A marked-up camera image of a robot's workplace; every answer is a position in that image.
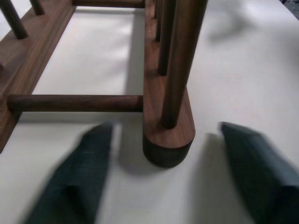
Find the wooden rack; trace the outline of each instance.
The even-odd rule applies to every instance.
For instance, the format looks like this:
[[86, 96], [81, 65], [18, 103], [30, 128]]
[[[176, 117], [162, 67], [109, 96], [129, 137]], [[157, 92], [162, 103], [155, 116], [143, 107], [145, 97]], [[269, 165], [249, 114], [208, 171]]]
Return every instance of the wooden rack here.
[[[0, 152], [21, 112], [143, 112], [143, 152], [161, 167], [187, 155], [195, 128], [186, 88], [207, 0], [30, 0], [0, 42]], [[145, 8], [143, 96], [31, 95], [76, 6]]]

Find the white table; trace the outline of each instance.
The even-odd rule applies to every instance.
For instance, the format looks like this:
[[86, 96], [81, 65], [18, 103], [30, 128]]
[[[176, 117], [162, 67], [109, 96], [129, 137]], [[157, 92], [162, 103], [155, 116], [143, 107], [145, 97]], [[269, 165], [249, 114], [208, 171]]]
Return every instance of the white table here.
[[[253, 223], [217, 125], [267, 134], [299, 167], [299, 21], [278, 0], [237, 2], [208, 4], [188, 83], [197, 134], [179, 166], [145, 159], [142, 114], [23, 113], [0, 155], [0, 223], [20, 222], [81, 134], [107, 119], [118, 123], [97, 223]], [[20, 16], [30, 7], [13, 3]], [[78, 7], [34, 94], [142, 94], [143, 39], [144, 10]]]

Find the vertical dowel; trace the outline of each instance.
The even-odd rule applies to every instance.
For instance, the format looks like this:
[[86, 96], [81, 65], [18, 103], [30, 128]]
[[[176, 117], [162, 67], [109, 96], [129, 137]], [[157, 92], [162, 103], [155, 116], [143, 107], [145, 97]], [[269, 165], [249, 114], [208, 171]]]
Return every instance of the vertical dowel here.
[[163, 5], [161, 38], [160, 38], [161, 44], [160, 44], [160, 56], [159, 56], [159, 65], [158, 65], [158, 72], [162, 76], [166, 76], [167, 74], [176, 2], [177, 2], [176, 0], [164, 0], [164, 5]]
[[177, 0], [161, 123], [178, 122], [207, 0]]
[[162, 14], [163, 14], [163, 2], [164, 0], [158, 1], [158, 10], [157, 10], [157, 30], [156, 30], [156, 40], [160, 41], [161, 37], [161, 23], [162, 23]]
[[159, 0], [155, 1], [155, 19], [157, 18], [157, 13], [158, 13], [158, 1]]
[[17, 14], [15, 8], [10, 0], [0, 0], [0, 8], [9, 23], [14, 35], [18, 39], [24, 39], [28, 37], [28, 34]]
[[36, 15], [44, 15], [45, 11], [39, 0], [29, 0]]

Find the wooden dowel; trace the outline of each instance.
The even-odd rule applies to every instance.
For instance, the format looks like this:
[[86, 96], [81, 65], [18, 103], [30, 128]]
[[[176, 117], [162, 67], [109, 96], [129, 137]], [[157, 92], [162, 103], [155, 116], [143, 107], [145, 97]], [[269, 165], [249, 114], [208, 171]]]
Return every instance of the wooden dowel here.
[[155, 19], [157, 18], [157, 14], [158, 14], [158, 2], [159, 0], [155, 1]]
[[31, 2], [31, 5], [33, 7], [33, 10], [36, 15], [44, 15], [45, 10], [43, 9], [41, 3], [39, 0], [29, 0]]
[[160, 37], [161, 37], [161, 23], [162, 23], [162, 14], [163, 14], [163, 2], [164, 2], [164, 0], [159, 0], [158, 1], [156, 41], [160, 41]]
[[207, 0], [177, 0], [161, 123], [177, 125]]
[[9, 95], [11, 112], [142, 112], [143, 96]]
[[144, 0], [72, 0], [74, 6], [144, 8]]
[[162, 76], [167, 74], [175, 9], [176, 0], [164, 0], [158, 64], [158, 73]]
[[10, 0], [0, 0], [0, 8], [9, 23], [14, 35], [18, 39], [25, 39], [28, 34]]

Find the walnut wood rack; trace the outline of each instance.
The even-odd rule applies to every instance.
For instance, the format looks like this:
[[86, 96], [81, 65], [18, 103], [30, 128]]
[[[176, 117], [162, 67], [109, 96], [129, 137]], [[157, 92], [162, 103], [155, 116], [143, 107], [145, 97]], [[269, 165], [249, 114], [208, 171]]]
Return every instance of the walnut wood rack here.
[[[174, 167], [195, 127], [186, 88], [207, 0], [30, 0], [20, 19], [0, 8], [12, 30], [0, 42], [0, 152], [22, 112], [143, 112], [143, 152]], [[76, 6], [145, 8], [143, 96], [31, 95]]]

